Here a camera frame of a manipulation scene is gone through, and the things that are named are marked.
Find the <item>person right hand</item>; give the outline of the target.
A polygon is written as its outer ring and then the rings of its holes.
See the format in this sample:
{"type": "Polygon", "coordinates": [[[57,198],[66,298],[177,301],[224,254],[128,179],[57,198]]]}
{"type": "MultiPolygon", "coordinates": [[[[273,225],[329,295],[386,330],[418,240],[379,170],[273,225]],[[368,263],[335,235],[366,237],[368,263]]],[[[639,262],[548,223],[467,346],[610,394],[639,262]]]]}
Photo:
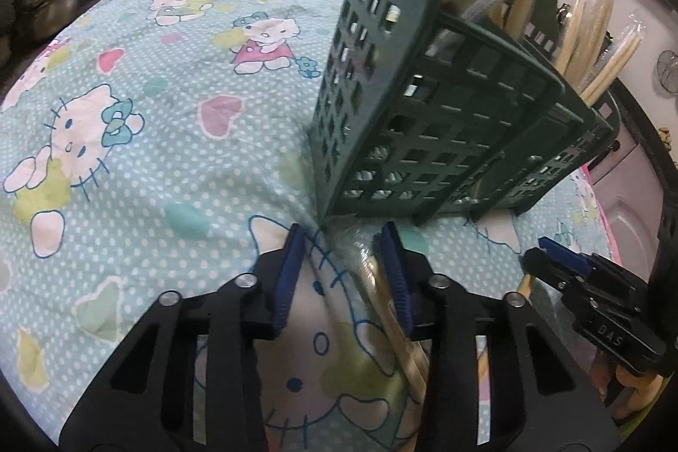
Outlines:
{"type": "Polygon", "coordinates": [[[623,421],[652,404],[664,383],[664,377],[654,372],[634,376],[602,351],[596,352],[588,375],[602,400],[607,398],[612,381],[622,385],[623,398],[611,410],[615,421],[623,421]]]}

